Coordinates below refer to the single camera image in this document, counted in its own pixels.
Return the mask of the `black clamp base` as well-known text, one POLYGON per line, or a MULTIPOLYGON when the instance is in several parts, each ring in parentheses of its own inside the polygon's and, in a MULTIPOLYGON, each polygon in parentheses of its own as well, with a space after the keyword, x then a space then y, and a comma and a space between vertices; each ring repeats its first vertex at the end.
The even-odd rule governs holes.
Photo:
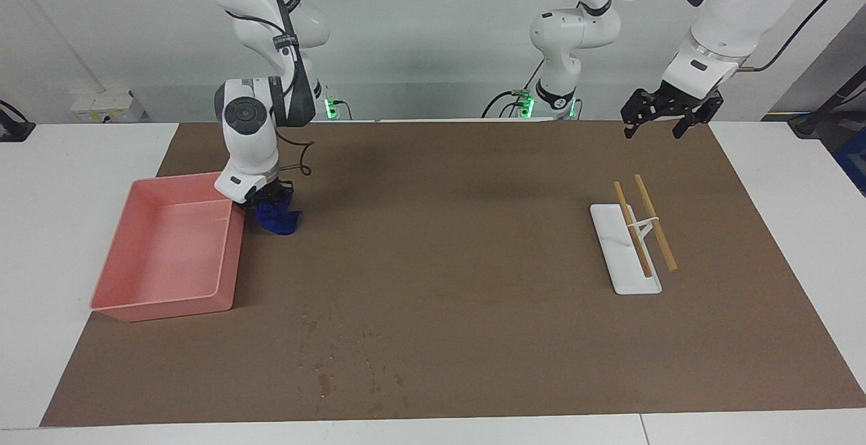
POLYGON ((24 142, 35 127, 18 108, 0 99, 0 143, 24 142))

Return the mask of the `dark blue towel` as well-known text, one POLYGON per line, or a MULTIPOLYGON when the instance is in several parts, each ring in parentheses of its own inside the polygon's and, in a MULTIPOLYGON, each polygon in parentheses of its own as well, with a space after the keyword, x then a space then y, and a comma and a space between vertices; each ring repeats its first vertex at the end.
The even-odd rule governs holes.
POLYGON ((295 233, 302 212, 291 210, 291 198, 282 201, 263 201, 256 206, 254 216, 258 226, 276 235, 288 236, 295 233))

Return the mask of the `brown table mat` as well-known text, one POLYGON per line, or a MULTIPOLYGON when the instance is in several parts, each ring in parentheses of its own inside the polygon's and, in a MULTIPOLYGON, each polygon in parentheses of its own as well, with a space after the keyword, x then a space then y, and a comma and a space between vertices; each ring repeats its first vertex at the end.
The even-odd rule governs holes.
POLYGON ((707 126, 314 124, 298 231, 228 312, 93 314, 41 425, 864 408, 707 126), (589 208, 640 174, 679 269, 615 293, 589 208))

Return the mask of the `pink plastic bin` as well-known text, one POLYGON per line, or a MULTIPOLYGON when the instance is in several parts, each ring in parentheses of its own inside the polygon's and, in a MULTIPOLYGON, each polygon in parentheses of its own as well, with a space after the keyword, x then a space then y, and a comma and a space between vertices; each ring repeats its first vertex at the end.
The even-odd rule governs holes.
POLYGON ((117 321, 232 309, 244 211, 214 188, 217 173, 132 182, 90 301, 117 321))

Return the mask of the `white rack with wooden rods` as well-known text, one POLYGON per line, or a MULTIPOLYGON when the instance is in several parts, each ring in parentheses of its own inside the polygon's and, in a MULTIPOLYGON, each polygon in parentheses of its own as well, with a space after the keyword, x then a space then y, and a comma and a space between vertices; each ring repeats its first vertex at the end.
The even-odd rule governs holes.
POLYGON ((661 279, 652 260, 646 237, 653 233, 669 272, 679 269, 646 184, 640 174, 634 180, 647 216, 637 219, 628 204, 622 184, 613 183, 615 204, 593 204, 591 220, 600 245, 610 282, 618 295, 662 293, 661 279))

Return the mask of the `white power strip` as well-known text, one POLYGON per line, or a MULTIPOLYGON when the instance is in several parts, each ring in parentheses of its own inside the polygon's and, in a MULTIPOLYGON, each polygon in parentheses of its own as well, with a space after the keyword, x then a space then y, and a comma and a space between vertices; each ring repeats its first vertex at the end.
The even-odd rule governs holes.
POLYGON ((142 122, 142 103, 130 90, 83 93, 74 96, 69 112, 80 122, 142 122))

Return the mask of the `black stand pole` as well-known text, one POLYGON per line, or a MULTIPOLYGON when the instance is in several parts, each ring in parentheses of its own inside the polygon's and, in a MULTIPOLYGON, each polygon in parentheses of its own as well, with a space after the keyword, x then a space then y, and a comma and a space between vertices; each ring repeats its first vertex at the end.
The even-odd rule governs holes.
POLYGON ((805 116, 798 116, 795 119, 789 120, 789 127, 791 127, 793 133, 798 137, 810 137, 815 132, 817 125, 845 101, 852 99, 854 89, 864 83, 866 83, 866 65, 860 67, 829 99, 819 106, 819 109, 805 116))

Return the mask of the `blue crate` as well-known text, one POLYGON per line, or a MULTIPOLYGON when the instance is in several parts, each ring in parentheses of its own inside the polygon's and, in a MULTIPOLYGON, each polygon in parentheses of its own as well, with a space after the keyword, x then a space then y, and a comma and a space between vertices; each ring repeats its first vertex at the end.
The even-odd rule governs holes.
POLYGON ((832 150, 831 155, 851 183, 866 197, 866 127, 832 150))

